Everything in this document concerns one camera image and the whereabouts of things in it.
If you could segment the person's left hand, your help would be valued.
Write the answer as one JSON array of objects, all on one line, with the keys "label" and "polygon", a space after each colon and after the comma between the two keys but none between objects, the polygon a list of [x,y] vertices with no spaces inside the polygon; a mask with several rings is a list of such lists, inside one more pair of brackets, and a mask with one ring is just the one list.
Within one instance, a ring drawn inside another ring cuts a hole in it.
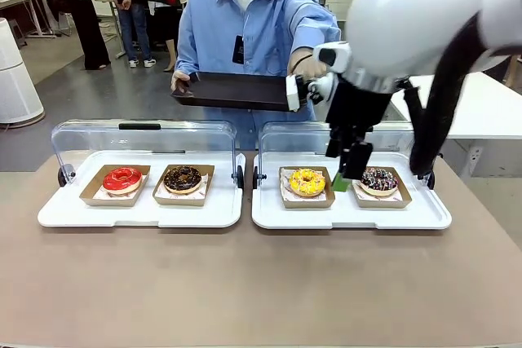
[{"label": "person's left hand", "polygon": [[327,67],[321,61],[312,57],[312,54],[296,55],[290,59],[288,74],[310,81],[327,74]]}]

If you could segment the person's right hand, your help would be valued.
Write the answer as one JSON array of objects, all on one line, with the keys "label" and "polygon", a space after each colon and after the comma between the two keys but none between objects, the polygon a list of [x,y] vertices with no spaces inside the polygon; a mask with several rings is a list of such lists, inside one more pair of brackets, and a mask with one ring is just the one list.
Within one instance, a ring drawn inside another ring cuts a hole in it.
[{"label": "person's right hand", "polygon": [[191,77],[180,70],[174,71],[171,79],[171,95],[175,96],[189,96]]}]

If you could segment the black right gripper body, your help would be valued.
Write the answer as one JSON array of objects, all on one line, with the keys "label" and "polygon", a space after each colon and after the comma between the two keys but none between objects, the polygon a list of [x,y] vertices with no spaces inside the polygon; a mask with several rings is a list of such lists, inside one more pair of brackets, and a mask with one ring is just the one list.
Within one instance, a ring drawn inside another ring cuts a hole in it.
[{"label": "black right gripper body", "polygon": [[364,142],[366,133],[383,119],[391,98],[391,94],[362,90],[340,77],[326,123],[330,130],[340,130],[341,143],[348,147]]}]

